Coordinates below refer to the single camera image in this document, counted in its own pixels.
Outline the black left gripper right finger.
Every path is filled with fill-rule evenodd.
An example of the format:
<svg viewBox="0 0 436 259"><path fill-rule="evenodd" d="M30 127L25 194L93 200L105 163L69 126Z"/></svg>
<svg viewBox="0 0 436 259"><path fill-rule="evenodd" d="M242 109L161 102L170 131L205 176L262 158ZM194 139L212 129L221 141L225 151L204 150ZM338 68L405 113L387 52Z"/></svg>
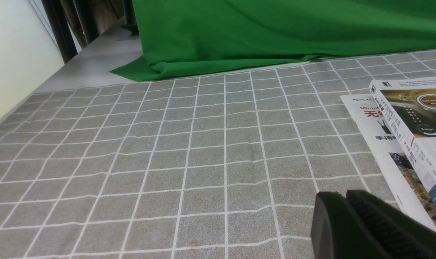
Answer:
<svg viewBox="0 0 436 259"><path fill-rule="evenodd" d="M346 200L392 259L436 259L435 231L366 191L348 190Z"/></svg>

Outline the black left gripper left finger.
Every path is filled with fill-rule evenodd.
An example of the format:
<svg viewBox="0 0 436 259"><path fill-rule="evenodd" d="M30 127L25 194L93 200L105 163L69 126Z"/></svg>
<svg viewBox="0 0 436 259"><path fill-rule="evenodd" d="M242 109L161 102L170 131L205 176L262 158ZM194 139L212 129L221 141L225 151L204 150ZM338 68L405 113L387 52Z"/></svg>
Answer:
<svg viewBox="0 0 436 259"><path fill-rule="evenodd" d="M315 259L390 259L339 193L319 192L311 225Z"/></svg>

